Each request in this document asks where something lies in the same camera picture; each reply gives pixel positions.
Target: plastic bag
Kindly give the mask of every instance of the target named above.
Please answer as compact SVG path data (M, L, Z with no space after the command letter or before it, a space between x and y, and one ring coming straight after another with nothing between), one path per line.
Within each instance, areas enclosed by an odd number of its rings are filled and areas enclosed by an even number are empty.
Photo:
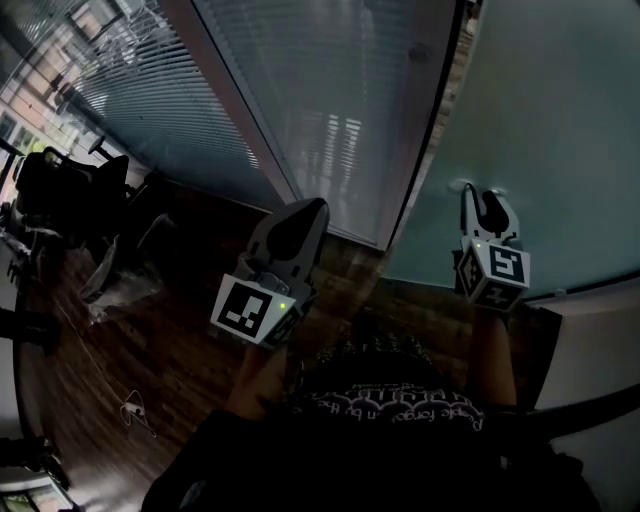
M79 293L89 309L91 323L131 313L163 291L160 272L146 245L149 239L157 239L158 233L174 228L167 214L158 216L133 251L122 247L120 235L116 236L102 263Z

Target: black t-shirt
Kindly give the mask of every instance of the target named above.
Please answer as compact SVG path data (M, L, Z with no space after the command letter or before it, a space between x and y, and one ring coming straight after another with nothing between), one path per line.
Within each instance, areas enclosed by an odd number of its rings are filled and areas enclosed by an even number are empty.
M292 413L392 425L420 423L480 432L481 410L427 361L402 353L360 353L325 363L292 398Z
M478 492L494 495L500 473L483 423L483 413L425 360L341 356L268 421L214 411L153 484L143 510L212 510L223 496L256 494L261 505L278 506L309 499L473 505Z

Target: floor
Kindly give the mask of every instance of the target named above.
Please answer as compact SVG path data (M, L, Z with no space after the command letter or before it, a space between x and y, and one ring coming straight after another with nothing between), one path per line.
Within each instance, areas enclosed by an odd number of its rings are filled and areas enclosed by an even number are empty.
M40 282L23 284L22 307L50 311L62 326L50 356L16 348L16 379L25 428L58 447L72 497L88 510L136 510L150 483L209 412L223 405L243 347L208 326L223 273L232 272L263 213L176 188L166 291L155 303L116 320L94 323L78 290L95 269L86 252L68 251ZM399 335L416 335L436 365L464 385L471 329L469 307L452 294L380 279L386 256L329 236L314 270L319 298L295 331L292 351L313 366L361 308ZM559 317L523 306L512 322L521 403L532 406L549 365ZM154 438L126 427L119 407L138 390Z

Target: white cable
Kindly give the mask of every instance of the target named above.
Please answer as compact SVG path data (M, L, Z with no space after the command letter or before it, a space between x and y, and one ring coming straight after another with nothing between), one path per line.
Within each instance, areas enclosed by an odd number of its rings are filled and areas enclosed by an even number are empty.
M136 407L135 411L132 412L127 408L127 404L129 403L129 399L133 395L138 395L138 398L140 399L141 407ZM127 427L131 426L131 418L135 418L138 421L138 423L140 423L144 428L146 428L153 437L157 437L156 433L151 429L151 426L149 425L149 421L147 421L147 414L146 414L146 409L144 408L144 401L142 400L142 395L140 394L140 391L138 391L137 389L134 389L131 393L129 393L129 396L125 398L124 402L122 403L122 406L120 406L120 417L122 418L122 421L124 421L124 424Z
M46 287L46 285L42 281L40 281L36 277L32 277L32 279L35 282L39 283L42 287L44 287L44 289L49 293L49 296L51 297L51 300L53 300L55 305L58 306L58 309L61 311L61 313L67 319L67 322L69 323L69 325L73 329L73 331L74 331L74 333L76 335L76 338L78 338L78 341L80 342L80 345L82 345L82 348L84 349L86 354L89 356L89 359L91 359L91 362L96 367L96 370L98 370L98 374L100 375L100 377L102 377L102 380L104 381L106 386L109 388L109 391L111 391L111 394L116 398L116 400L122 404L120 406L120 417L122 418L122 421L124 421L124 424L127 427L131 426L131 418L133 417L138 421L138 423L140 423L143 427L145 427L153 437L157 437L156 433L151 429L151 426L149 425L149 422L147 420L146 409L144 407L144 401L142 400L142 395L140 394L140 391L138 391L137 389L134 389L131 393L129 393L129 396L127 398L125 398L124 401L120 400L120 398L118 397L117 393L113 390L113 388L111 387L111 384L109 384L109 381L107 381L107 378L104 376L104 373L102 373L102 370L100 369L100 366L98 366L98 363L96 363L96 360L91 355L91 352L89 352L89 349L84 344L84 340L82 339L82 336L80 336L80 332L78 331L78 328L71 321L71 318L69 317L69 315L67 314L65 309L62 307L62 304L60 304L58 302L58 300L53 296L53 294L49 291L49 289ZM141 405L141 408L142 408L142 411L143 411L142 413L140 413L140 409L137 409L136 412L134 412L132 414L131 411L129 411L127 409L127 402L129 401L129 399L134 394L137 394L138 398L140 399L140 405Z

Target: white cube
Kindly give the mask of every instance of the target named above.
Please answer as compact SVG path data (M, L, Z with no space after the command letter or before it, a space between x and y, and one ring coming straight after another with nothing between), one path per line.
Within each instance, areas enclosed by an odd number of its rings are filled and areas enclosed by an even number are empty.
M529 288L529 254L511 247L471 238L458 265L469 302L510 311Z

